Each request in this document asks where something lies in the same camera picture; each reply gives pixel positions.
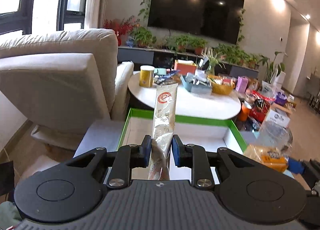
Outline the green cardboard box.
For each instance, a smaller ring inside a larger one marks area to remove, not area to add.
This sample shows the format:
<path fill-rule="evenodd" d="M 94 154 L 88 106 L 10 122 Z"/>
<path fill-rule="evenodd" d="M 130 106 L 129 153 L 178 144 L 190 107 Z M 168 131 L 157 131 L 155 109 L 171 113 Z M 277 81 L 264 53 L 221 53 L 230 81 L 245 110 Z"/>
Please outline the green cardboard box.
<path fill-rule="evenodd" d="M 184 144 L 200 145 L 209 152 L 227 147 L 242 154 L 247 144 L 232 120 L 199 117 L 175 117 L 174 134 Z M 132 108 L 125 121 L 118 146 L 141 144 L 145 135 L 152 134 L 153 112 Z"/>

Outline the dark tv cabinet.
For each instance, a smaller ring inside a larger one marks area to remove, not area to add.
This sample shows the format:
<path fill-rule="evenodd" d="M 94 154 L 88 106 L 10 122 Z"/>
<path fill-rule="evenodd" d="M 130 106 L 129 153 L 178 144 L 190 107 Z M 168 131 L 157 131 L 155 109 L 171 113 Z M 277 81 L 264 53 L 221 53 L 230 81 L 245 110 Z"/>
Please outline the dark tv cabinet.
<path fill-rule="evenodd" d="M 138 71 L 142 65 L 150 65 L 156 68 L 173 69 L 175 60 L 192 60 L 199 64 L 202 55 L 197 56 L 189 52 L 174 52 L 166 49 L 151 49 L 120 46 L 117 55 L 118 63 L 131 61 L 134 64 L 134 70 Z M 231 77 L 247 76 L 256 79 L 259 71 L 249 67 L 223 63 L 215 67 L 215 74 L 225 74 Z"/>

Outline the beige sofa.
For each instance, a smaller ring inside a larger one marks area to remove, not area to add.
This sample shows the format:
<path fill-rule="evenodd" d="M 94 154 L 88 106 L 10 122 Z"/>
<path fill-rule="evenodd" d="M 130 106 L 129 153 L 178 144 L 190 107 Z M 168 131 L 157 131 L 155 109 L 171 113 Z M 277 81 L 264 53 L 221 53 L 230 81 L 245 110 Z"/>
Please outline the beige sofa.
<path fill-rule="evenodd" d="M 3 38 L 1 92 L 35 124 L 35 140 L 76 150 L 97 119 L 126 118 L 134 64 L 117 56 L 111 29 Z"/>

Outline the white round coffee table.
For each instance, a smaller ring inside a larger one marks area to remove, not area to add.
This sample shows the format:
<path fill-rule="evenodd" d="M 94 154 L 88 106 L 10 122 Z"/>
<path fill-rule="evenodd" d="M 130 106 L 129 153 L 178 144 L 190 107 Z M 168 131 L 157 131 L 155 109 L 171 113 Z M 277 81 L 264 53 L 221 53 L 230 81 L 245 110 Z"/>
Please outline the white round coffee table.
<path fill-rule="evenodd" d="M 138 72 L 130 78 L 128 87 L 130 93 L 142 106 L 154 109 L 156 88 L 140 87 Z M 182 85 L 177 88 L 177 115 L 227 120 L 237 116 L 240 109 L 241 103 L 235 92 L 230 95 L 197 95 L 188 92 Z"/>

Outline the red flower arrangement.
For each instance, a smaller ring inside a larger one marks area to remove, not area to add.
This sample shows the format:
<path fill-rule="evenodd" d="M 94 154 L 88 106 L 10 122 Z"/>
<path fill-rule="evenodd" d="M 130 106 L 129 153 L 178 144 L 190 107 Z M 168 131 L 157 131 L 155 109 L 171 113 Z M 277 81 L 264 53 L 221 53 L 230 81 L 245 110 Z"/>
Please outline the red flower arrangement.
<path fill-rule="evenodd" d="M 119 19 L 104 20 L 103 28 L 112 29 L 117 37 L 118 46 L 121 46 L 121 38 L 128 35 L 135 27 L 139 26 L 140 19 L 135 16 L 124 18 L 121 21 Z"/>

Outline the yellow sachima cake packet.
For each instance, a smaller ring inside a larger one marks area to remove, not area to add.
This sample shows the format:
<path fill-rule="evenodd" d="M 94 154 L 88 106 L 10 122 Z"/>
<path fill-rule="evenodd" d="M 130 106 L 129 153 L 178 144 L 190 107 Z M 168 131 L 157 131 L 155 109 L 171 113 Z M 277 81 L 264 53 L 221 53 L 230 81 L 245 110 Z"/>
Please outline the yellow sachima cake packet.
<path fill-rule="evenodd" d="M 249 144 L 243 155 L 280 173 L 288 168 L 287 158 L 275 147 Z"/>

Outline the white blue carton box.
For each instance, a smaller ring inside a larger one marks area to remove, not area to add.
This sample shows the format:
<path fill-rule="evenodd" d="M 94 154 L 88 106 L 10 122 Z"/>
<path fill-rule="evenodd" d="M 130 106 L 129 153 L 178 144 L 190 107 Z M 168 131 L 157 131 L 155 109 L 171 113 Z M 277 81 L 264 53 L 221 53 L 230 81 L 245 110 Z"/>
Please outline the white blue carton box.
<path fill-rule="evenodd" d="M 264 121 L 275 123 L 283 128 L 287 128 L 290 123 L 290 114 L 279 108 L 270 108 Z"/>

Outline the clear glass mug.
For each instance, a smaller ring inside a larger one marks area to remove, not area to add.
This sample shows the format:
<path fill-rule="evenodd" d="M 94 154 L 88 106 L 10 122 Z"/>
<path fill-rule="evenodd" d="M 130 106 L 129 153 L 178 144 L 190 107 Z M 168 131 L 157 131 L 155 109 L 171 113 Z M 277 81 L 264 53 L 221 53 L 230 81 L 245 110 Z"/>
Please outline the clear glass mug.
<path fill-rule="evenodd" d="M 293 135 L 290 129 L 265 121 L 259 130 L 257 144 L 264 147 L 274 147 L 282 154 L 289 154 L 292 150 Z"/>

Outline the yellow tin can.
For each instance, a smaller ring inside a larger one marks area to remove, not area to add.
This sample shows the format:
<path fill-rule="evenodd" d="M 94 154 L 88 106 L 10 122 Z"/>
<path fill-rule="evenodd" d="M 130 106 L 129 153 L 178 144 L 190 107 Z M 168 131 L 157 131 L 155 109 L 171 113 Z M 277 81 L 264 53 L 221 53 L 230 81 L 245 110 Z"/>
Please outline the yellow tin can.
<path fill-rule="evenodd" d="M 151 88 L 153 86 L 153 74 L 155 67 L 143 65 L 140 67 L 139 72 L 139 85 L 140 87 Z"/>

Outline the yellow woven basket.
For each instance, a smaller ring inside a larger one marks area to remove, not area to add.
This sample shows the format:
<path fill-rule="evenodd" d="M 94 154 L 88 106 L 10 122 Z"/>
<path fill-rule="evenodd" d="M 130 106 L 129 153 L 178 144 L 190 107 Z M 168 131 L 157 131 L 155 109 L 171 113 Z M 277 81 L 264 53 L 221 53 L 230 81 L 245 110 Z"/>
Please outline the yellow woven basket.
<path fill-rule="evenodd" d="M 230 95 L 235 89 L 235 83 L 232 79 L 208 75 L 208 80 L 212 86 L 212 92 L 215 94 Z"/>

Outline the long cream snack stick packet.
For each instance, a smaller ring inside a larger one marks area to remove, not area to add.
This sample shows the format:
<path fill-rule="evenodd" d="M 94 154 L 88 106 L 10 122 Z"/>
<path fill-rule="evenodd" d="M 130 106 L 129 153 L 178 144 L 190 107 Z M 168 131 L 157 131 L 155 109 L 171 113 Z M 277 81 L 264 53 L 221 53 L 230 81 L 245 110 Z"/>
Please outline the long cream snack stick packet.
<path fill-rule="evenodd" d="M 175 128 L 178 84 L 158 86 L 153 112 L 149 180 L 169 180 L 170 146 Z"/>

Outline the orange box on cabinet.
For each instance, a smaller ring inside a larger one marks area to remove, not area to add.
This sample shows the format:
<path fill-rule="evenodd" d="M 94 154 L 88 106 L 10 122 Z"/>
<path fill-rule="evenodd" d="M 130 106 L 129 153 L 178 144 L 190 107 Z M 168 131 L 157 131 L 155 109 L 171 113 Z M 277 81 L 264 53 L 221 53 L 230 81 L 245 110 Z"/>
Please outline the orange box on cabinet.
<path fill-rule="evenodd" d="M 195 74 L 197 65 L 191 60 L 175 60 L 174 70 L 181 75 Z"/>

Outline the black wall television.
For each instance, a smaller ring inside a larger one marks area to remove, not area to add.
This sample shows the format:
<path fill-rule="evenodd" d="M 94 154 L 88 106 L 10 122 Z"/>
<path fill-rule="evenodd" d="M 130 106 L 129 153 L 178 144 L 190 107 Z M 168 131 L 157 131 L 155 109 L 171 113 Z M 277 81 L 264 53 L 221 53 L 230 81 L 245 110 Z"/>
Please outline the black wall television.
<path fill-rule="evenodd" d="M 148 26 L 238 42 L 245 0 L 145 0 Z"/>

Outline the blue plastic tray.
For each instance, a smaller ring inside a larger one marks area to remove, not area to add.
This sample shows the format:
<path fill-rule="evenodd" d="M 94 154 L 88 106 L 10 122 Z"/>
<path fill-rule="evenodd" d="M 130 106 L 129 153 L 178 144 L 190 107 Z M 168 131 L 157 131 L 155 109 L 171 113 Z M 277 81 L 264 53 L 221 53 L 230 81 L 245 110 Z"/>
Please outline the blue plastic tray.
<path fill-rule="evenodd" d="M 194 85 L 188 82 L 185 75 L 180 77 L 182 85 L 186 91 L 193 94 L 203 94 L 210 95 L 212 93 L 212 88 L 210 86 L 204 86 L 202 84 Z"/>

